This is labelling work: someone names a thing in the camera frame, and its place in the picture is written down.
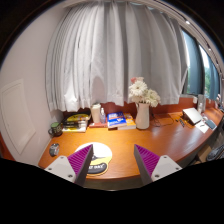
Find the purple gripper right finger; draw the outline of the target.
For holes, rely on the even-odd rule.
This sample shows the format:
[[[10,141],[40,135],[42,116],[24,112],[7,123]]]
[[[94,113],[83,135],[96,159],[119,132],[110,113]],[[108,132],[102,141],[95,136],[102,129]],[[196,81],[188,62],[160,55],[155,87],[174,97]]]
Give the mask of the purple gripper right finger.
[[[158,156],[137,144],[134,145],[134,156],[143,185],[148,185],[181,170],[181,167],[168,155]]]

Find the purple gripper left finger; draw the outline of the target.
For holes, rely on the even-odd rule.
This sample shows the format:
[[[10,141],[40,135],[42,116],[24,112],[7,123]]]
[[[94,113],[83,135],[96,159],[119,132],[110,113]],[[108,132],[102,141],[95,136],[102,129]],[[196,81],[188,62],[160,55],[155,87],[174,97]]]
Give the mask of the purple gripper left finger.
[[[46,171],[83,186],[93,156],[93,145],[87,145],[70,156],[59,156]]]

